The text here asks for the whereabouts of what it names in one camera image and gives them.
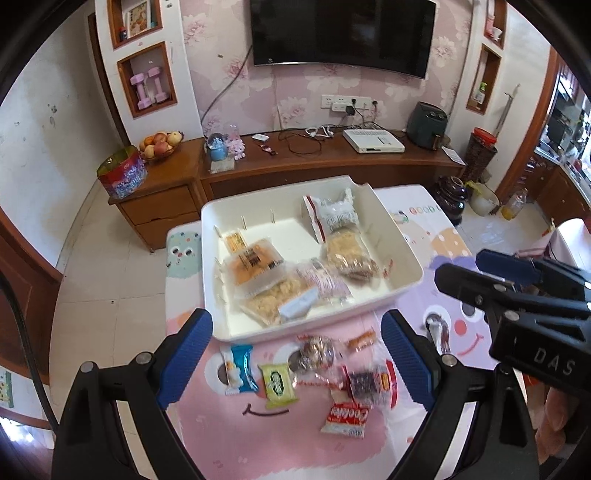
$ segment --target white tray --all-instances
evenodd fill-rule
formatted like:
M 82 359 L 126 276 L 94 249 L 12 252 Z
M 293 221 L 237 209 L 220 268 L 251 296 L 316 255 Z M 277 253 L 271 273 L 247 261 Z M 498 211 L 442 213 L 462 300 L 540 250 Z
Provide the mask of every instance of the white tray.
M 355 197 L 362 239 L 381 270 L 392 265 L 390 275 L 374 279 L 371 286 L 348 282 L 352 301 L 314 307 L 305 318 L 274 327 L 263 327 L 233 307 L 220 273 L 220 263 L 229 252 L 219 234 L 223 237 L 240 229 L 247 244 L 270 238 L 290 262 L 319 257 L 322 246 L 313 236 L 310 218 L 303 215 L 303 196 L 336 200 L 347 187 Z M 307 181 L 215 200 L 203 208 L 201 220 L 205 308 L 213 317 L 213 336 L 221 341 L 260 342 L 327 325 L 387 304 L 423 277 L 421 264 L 374 190 L 369 185 L 357 185 L 350 177 Z

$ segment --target pink dumbbell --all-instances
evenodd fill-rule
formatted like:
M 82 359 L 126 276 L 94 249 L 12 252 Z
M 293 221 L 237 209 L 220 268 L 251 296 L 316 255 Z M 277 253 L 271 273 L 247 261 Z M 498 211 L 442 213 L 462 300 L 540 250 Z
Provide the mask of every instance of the pink dumbbell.
M 145 81 L 148 79 L 145 73 L 138 73 L 130 78 L 131 85 L 134 85 L 138 89 L 138 108 L 143 110 L 144 108 L 148 108 L 152 105 L 152 100 L 146 96 L 145 92 Z
M 170 94 L 162 90 L 162 85 L 160 84 L 160 74 L 162 73 L 162 69 L 160 67 L 152 67 L 148 70 L 148 77 L 154 78 L 154 84 L 156 85 L 156 103 L 164 102 Z

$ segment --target cartoon smile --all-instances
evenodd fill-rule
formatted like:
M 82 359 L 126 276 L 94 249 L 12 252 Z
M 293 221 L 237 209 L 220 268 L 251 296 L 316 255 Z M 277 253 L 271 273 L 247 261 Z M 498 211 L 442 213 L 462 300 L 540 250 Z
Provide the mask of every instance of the cartoon smile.
M 257 417 L 276 417 L 277 415 L 284 415 L 285 413 L 289 413 L 289 410 L 281 410 L 275 411 L 273 413 L 258 413 L 257 411 L 251 410 L 252 405 L 248 404 L 246 406 L 246 410 L 242 412 L 242 415 L 246 415 L 247 413 L 257 416 Z
M 478 342 L 480 342 L 483 339 L 484 339 L 484 337 L 480 333 L 477 333 L 476 340 L 474 340 L 474 343 L 470 345 L 470 348 L 468 348 L 468 350 L 464 350 L 463 352 L 458 352 L 457 355 L 458 356 L 465 356 L 465 355 L 469 354 L 470 352 L 472 352 L 476 348 L 476 345 L 478 345 Z

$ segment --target television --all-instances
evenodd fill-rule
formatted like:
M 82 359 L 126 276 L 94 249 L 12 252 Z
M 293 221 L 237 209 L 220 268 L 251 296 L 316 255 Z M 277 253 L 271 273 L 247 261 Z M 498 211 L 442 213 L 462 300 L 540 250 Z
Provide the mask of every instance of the television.
M 251 0 L 255 65 L 337 63 L 425 78 L 430 0 Z

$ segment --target bottle of oil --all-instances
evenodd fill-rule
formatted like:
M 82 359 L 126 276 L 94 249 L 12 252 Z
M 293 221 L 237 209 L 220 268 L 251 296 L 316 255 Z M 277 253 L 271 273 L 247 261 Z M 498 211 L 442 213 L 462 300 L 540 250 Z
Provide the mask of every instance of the bottle of oil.
M 513 220 L 524 207 L 527 200 L 527 189 L 515 192 L 509 201 L 501 207 L 501 215 L 505 220 Z

